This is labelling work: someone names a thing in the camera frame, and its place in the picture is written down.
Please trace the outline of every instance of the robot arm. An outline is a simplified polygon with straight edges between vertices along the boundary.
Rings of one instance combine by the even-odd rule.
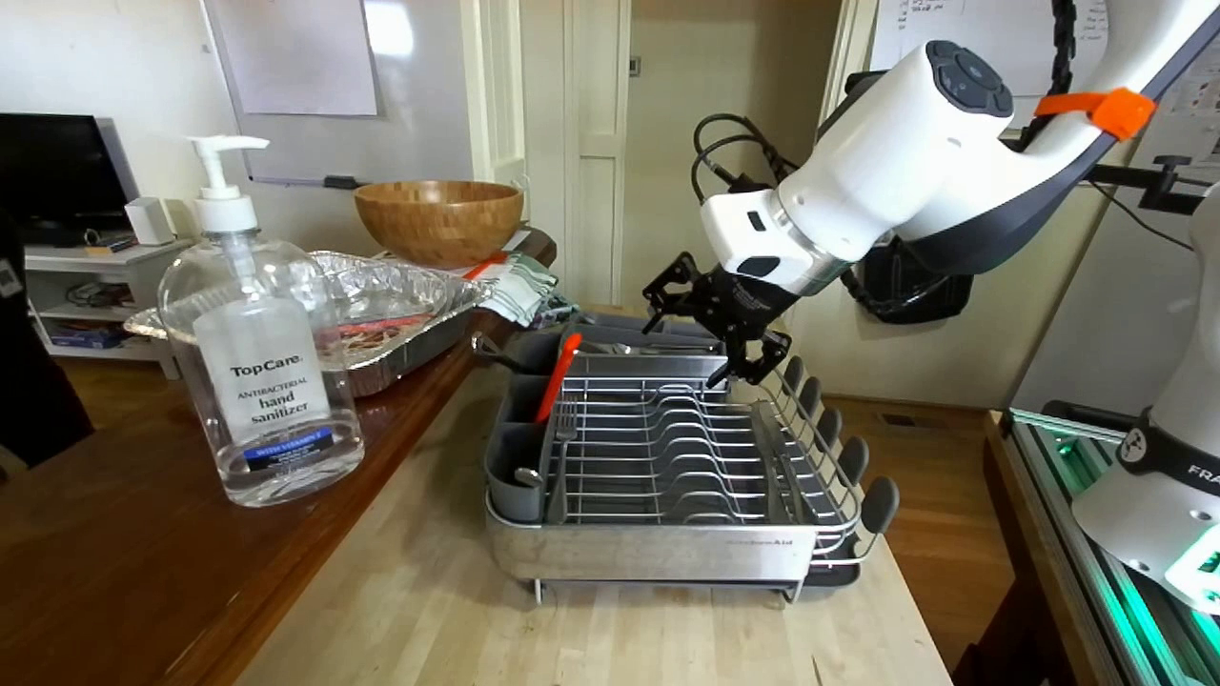
[[[1220,0],[1110,0],[1110,48],[1085,91],[1160,97],[1217,30]],[[1015,152],[1000,141],[1008,119],[1008,91],[963,47],[905,54],[773,190],[714,195],[701,204],[715,268],[701,273],[677,255],[649,280],[650,324],[692,315],[725,339],[733,373],[757,381],[790,352],[766,324],[886,237],[936,273],[989,270],[1118,141],[1077,111]]]

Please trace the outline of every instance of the dish rack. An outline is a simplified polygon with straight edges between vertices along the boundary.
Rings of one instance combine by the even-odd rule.
[[[548,424],[545,373],[514,373],[489,444],[495,562],[561,578],[757,583],[801,599],[848,557],[858,489],[795,396],[709,376],[725,353],[576,353]]]

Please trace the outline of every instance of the cabinet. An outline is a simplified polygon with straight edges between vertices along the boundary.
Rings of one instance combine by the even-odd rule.
[[[27,246],[27,299],[34,326],[58,358],[158,363],[158,343],[120,332],[120,320],[154,303],[154,280],[182,244]]]

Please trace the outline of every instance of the pump dispenser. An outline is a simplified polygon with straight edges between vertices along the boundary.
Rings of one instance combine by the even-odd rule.
[[[158,324],[193,400],[221,489],[271,505],[362,462],[339,335],[341,291],[293,244],[262,241],[221,152],[262,137],[193,137],[205,171],[198,231],[158,278]]]

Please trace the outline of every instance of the black monitor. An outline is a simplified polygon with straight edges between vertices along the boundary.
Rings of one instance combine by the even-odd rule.
[[[133,181],[114,128],[91,114],[0,114],[0,209],[27,244],[129,231]]]

